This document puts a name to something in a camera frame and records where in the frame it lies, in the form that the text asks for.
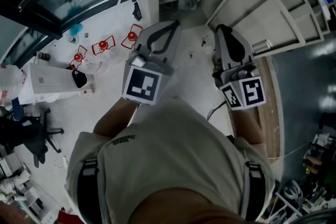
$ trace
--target person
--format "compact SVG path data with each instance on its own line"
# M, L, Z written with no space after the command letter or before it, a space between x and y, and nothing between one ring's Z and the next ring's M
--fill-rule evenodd
M96 156L111 223L247 223L239 211L244 164L250 160L263 171L266 208L274 178L260 127L250 112L233 112L233 144L181 100L138 105L121 98L93 133L80 133L68 166L70 198L90 203L76 189L75 167ZM73 206L79 215L84 212Z

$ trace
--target cabinet door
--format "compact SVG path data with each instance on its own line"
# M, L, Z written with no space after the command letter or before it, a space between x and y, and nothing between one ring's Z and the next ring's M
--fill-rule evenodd
M269 40L273 49L306 43L297 23L281 0L223 0L207 22L239 32L252 46Z

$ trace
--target black chair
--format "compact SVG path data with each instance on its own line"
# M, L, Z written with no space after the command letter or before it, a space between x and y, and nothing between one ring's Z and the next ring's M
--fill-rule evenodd
M61 150L50 139L51 135L64 134L63 129L58 131L47 131L47 114L50 109L44 112L44 122L41 123L41 117L24 116L20 121L13 121L4 117L0 118L0 144L7 146L12 151L16 146L24 144L34 156L34 165L36 168L40 163L46 160L45 154L48 152L46 141L52 148L60 153Z

